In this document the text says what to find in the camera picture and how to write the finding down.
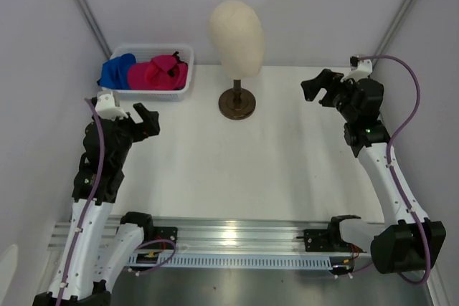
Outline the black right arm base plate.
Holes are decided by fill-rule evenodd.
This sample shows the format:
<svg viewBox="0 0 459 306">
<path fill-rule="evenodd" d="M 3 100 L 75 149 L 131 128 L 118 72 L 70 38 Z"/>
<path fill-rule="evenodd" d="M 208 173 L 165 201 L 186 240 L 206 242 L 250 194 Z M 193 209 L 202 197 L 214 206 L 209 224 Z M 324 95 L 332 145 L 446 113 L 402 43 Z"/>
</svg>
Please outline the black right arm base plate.
<svg viewBox="0 0 459 306">
<path fill-rule="evenodd" d="M 340 234 L 328 229 L 305 229 L 300 236 L 307 252 L 344 252 L 352 253 L 352 244 L 345 242 Z"/>
</svg>

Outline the cream mannequin head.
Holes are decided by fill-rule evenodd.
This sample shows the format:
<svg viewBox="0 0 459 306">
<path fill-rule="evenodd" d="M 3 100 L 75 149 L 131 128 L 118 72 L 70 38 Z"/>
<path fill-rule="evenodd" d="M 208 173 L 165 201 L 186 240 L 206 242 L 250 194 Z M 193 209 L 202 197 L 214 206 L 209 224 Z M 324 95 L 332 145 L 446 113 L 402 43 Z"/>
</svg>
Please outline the cream mannequin head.
<svg viewBox="0 0 459 306">
<path fill-rule="evenodd" d="M 265 40 L 262 24 L 253 8 L 238 0 L 223 1 L 210 15 L 209 33 L 230 79 L 243 80 L 260 73 Z"/>
</svg>

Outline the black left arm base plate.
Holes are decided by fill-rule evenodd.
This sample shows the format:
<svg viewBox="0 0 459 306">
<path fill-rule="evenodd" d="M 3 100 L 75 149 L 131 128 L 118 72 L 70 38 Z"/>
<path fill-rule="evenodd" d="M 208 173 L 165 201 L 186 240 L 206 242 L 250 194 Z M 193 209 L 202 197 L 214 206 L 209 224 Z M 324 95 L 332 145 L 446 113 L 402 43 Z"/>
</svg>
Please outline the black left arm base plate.
<svg viewBox="0 0 459 306">
<path fill-rule="evenodd" d="M 176 243 L 178 237 L 178 228 L 173 226 L 155 226 L 150 234 L 147 235 L 143 243 L 168 239 Z M 173 246 L 168 242 L 158 242 L 149 244 L 143 249 L 152 249 L 156 251 L 171 250 Z"/>
</svg>

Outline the white plastic mesh basket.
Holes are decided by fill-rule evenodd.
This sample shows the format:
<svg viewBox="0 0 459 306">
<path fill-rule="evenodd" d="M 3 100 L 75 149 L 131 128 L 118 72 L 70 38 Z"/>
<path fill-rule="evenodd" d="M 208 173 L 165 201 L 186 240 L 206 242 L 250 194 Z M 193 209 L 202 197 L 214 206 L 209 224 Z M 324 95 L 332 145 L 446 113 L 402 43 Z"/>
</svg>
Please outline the white plastic mesh basket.
<svg viewBox="0 0 459 306">
<path fill-rule="evenodd" d="M 191 84 L 194 50 L 187 44 L 122 44 L 103 63 L 98 85 L 122 95 L 183 100 Z"/>
</svg>

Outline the brown round mannequin stand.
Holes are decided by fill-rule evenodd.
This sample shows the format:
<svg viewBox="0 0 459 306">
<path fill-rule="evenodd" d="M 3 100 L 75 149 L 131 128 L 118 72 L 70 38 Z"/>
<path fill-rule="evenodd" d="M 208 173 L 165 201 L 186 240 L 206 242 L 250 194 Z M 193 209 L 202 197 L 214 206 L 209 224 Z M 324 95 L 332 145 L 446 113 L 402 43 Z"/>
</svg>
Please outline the brown round mannequin stand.
<svg viewBox="0 0 459 306">
<path fill-rule="evenodd" d="M 230 120 L 244 120 L 253 114 L 255 96 L 242 87 L 241 80 L 233 80 L 232 88 L 225 90 L 218 100 L 219 111 Z"/>
</svg>

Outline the blue cap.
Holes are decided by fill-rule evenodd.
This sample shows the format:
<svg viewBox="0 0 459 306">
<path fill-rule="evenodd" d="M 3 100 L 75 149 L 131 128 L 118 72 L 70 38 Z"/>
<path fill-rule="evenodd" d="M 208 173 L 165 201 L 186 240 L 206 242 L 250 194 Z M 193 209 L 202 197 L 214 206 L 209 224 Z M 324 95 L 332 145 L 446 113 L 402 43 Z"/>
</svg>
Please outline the blue cap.
<svg viewBox="0 0 459 306">
<path fill-rule="evenodd" d="M 102 66 L 98 86 L 111 90 L 129 90 L 128 71 L 135 64 L 136 57 L 131 53 L 108 60 Z"/>
</svg>

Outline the aluminium mounting rail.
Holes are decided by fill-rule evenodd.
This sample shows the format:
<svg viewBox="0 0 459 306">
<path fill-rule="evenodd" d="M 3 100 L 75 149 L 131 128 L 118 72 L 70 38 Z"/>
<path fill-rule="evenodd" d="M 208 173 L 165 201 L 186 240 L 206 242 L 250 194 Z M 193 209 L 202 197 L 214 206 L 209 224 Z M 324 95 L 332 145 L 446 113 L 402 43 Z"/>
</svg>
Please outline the aluminium mounting rail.
<svg viewBox="0 0 459 306">
<path fill-rule="evenodd" d="M 324 222 L 156 217 L 155 226 L 176 227 L 177 254 L 306 255 L 304 229 Z"/>
</svg>

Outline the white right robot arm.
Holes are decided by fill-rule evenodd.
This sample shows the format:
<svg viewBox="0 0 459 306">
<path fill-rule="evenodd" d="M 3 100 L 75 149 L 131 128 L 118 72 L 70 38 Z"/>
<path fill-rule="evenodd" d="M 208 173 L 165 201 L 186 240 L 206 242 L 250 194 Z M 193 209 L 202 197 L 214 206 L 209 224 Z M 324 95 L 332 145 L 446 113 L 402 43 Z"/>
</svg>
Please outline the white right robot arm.
<svg viewBox="0 0 459 306">
<path fill-rule="evenodd" d="M 428 276 L 446 230 L 441 221 L 430 220 L 402 175 L 393 137 L 379 119 L 383 85 L 369 77 L 347 79 L 324 69 L 317 77 L 303 81 L 301 88 L 308 102 L 325 90 L 320 105 L 334 108 L 343 116 L 346 144 L 367 173 L 384 217 L 381 232 L 357 215 L 332 217 L 326 231 L 330 248 L 342 252 L 352 244 L 369 253 L 382 274 L 404 276 L 421 271 Z"/>
</svg>

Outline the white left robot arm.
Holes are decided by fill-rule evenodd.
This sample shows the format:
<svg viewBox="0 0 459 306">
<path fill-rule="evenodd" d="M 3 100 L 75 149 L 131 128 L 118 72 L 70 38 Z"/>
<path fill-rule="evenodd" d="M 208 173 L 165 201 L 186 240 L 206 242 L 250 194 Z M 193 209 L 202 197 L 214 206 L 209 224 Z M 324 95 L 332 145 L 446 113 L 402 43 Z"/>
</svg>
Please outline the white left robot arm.
<svg viewBox="0 0 459 306">
<path fill-rule="evenodd" d="M 115 281 L 137 248 L 155 240 L 153 219 L 129 212 L 114 240 L 102 252 L 105 223 L 124 179 L 123 165 L 132 145 L 160 133 L 159 113 L 136 103 L 142 121 L 130 114 L 105 119 L 89 101 L 92 121 L 85 128 L 84 152 L 73 182 L 70 231 L 60 265 L 46 292 L 34 305 L 109 305 Z"/>
</svg>

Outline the pink cap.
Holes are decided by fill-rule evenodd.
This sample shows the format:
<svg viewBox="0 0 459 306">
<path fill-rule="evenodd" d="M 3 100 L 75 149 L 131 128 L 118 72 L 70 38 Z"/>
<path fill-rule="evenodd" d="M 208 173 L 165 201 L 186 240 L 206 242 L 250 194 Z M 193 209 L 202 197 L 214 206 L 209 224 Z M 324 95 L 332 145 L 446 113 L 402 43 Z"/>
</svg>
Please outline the pink cap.
<svg viewBox="0 0 459 306">
<path fill-rule="evenodd" d="M 131 90 L 175 91 L 186 85 L 189 71 L 177 52 L 159 55 L 148 62 L 136 63 L 128 71 L 128 84 Z"/>
</svg>

